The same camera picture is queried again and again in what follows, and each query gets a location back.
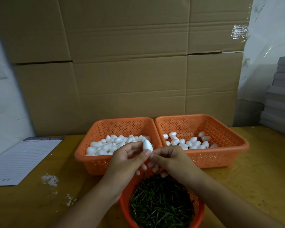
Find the person's left thumb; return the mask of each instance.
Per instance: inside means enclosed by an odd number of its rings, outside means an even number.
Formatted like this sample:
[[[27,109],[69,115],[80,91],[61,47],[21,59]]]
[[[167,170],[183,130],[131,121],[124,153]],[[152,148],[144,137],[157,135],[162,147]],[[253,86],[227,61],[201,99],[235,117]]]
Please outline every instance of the person's left thumb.
[[[141,164],[147,161],[150,154],[151,151],[149,149],[146,149],[143,152],[141,152],[139,155],[137,155],[135,158],[133,158],[132,159],[133,168],[138,169],[141,166]]]

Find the orange plastic basket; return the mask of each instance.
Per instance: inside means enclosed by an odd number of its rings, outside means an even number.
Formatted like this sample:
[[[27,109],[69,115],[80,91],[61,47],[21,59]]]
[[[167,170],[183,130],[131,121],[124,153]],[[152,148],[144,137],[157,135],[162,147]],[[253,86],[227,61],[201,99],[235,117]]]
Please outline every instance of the orange plastic basket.
[[[153,175],[152,169],[150,168],[147,169],[144,172],[144,174],[145,174],[145,177],[152,176]],[[135,175],[130,181],[130,183],[127,185],[127,187],[123,190],[122,195],[119,199],[122,212],[124,213],[127,222],[132,228],[139,228],[139,227],[131,218],[130,210],[129,210],[129,198],[132,197],[135,186],[140,181],[141,181],[141,177]],[[190,228],[198,228],[204,217],[205,205],[204,205],[204,202],[200,198],[198,198],[196,195],[193,195],[191,193],[189,194],[190,194],[191,200],[194,200],[193,206],[194,206],[194,212],[195,212],[195,216],[193,217],[193,221],[190,224]]]
[[[89,129],[75,151],[76,160],[83,162],[91,175],[104,175],[112,155],[86,157],[86,150],[92,141],[100,141],[111,134],[125,137],[130,134],[134,136],[146,135],[150,136],[154,149],[162,146],[156,126],[151,118],[119,118],[97,121]]]
[[[186,141],[202,131],[210,136],[209,146],[216,143],[218,148],[185,150],[199,168],[232,165],[239,152],[249,149],[249,143],[245,139],[209,115],[163,116],[155,119],[155,125],[163,146],[167,145],[163,137],[165,133],[177,132],[177,137]]]

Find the hand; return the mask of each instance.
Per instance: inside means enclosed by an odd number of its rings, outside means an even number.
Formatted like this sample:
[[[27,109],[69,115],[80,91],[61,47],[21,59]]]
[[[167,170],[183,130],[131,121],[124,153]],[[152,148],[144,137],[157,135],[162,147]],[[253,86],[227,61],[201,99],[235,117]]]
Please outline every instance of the hand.
[[[142,145],[142,142],[130,142],[117,149],[112,155],[109,167],[99,184],[110,191],[114,197],[114,203],[118,201],[134,174],[140,175],[138,168],[147,170],[144,162],[150,156],[151,151],[149,149],[143,151]]]
[[[154,173],[158,171],[159,166],[164,168],[165,171],[161,173],[162,177],[170,174],[192,193],[194,193],[194,186],[204,174],[180,146],[164,146],[155,149],[149,159],[148,167],[153,167]]]

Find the wooden table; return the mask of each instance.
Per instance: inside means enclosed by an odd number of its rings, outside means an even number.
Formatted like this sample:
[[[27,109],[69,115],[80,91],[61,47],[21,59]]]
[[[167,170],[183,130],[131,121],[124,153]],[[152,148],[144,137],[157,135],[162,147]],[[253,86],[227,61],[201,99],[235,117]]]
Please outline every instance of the wooden table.
[[[262,211],[285,224],[285,135],[264,126],[232,128],[250,143],[228,168],[204,171]],[[0,187],[0,227],[48,227],[101,177],[90,176],[74,151],[84,135],[66,136],[19,185]],[[57,186],[42,180],[57,177]],[[115,204],[100,228],[126,227]],[[206,207],[200,226],[224,227]]]

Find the notepad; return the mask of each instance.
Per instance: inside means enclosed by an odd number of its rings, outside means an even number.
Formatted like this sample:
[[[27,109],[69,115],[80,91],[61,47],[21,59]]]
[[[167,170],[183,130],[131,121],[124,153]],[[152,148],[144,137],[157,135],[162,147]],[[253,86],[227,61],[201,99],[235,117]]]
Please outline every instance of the notepad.
[[[64,137],[30,137],[0,155],[0,186],[18,185]]]

